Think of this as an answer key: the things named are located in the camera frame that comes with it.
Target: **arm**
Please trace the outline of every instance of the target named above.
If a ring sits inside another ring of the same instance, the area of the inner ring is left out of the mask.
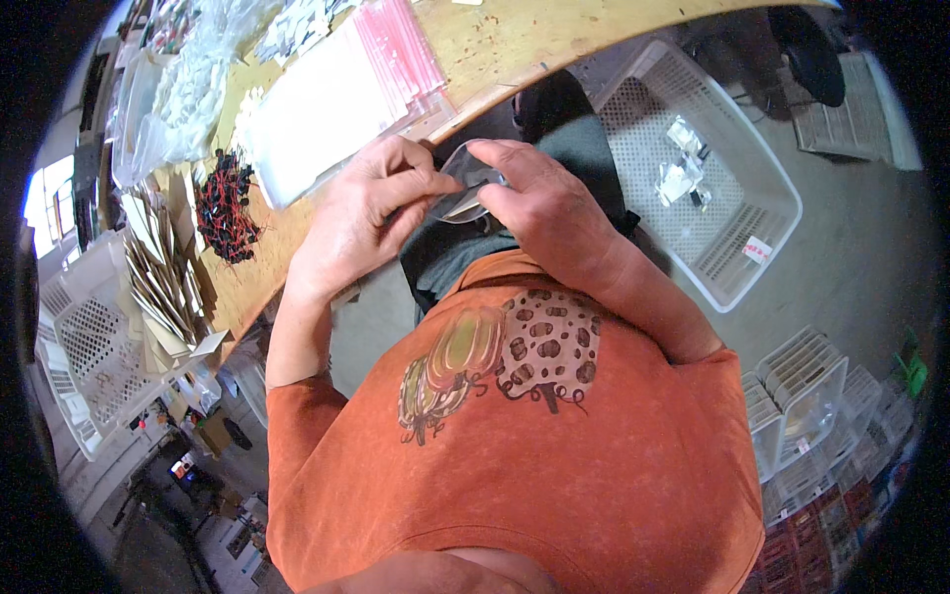
[[[432,196],[460,189],[435,172],[427,150],[399,136],[353,157],[291,260],[267,356],[268,390],[327,371],[333,297],[395,258]]]
[[[696,304],[614,229],[584,184],[559,163],[515,141],[468,147],[511,184],[483,187],[480,202],[548,274],[645,332],[673,363],[723,348]]]

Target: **leopard print pumpkin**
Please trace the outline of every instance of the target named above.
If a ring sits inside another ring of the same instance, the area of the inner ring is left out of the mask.
[[[497,384],[509,400],[529,395],[580,406],[597,373],[600,314],[585,297],[532,289],[508,300]]]

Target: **wooden table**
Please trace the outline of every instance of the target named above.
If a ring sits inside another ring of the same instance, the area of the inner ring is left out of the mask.
[[[701,16],[774,4],[803,2],[484,0],[482,6],[471,7],[449,0],[421,0],[412,7],[445,72],[448,98],[458,115],[434,129],[416,131],[414,136],[438,144],[547,72],[617,42]],[[263,86],[266,91],[283,71],[273,60],[232,67],[213,147],[230,143],[245,90]],[[230,329],[233,335],[224,344],[221,360],[283,287],[291,256],[307,233],[321,195],[317,190],[274,212],[253,188],[251,216],[267,227],[254,246],[256,259],[227,267],[210,250],[201,255],[204,272],[199,275],[205,277],[202,292],[206,302],[214,304],[212,323],[216,331]]]

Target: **red and black wires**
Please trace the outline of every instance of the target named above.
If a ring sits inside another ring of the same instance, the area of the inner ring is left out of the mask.
[[[218,165],[198,188],[195,207],[198,230],[215,254],[232,264],[254,257],[251,244],[257,242],[261,229],[244,212],[251,187],[251,165],[240,166],[234,152],[215,151]]]

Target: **gray pants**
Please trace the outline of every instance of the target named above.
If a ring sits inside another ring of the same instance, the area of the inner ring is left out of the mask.
[[[607,137],[577,80],[566,70],[554,73],[525,90],[520,112],[531,118],[524,126],[525,141],[579,178],[616,229],[631,237],[639,217],[624,207]],[[494,220],[451,224],[426,218],[399,254],[419,306],[416,322],[472,262],[517,247],[514,236]]]

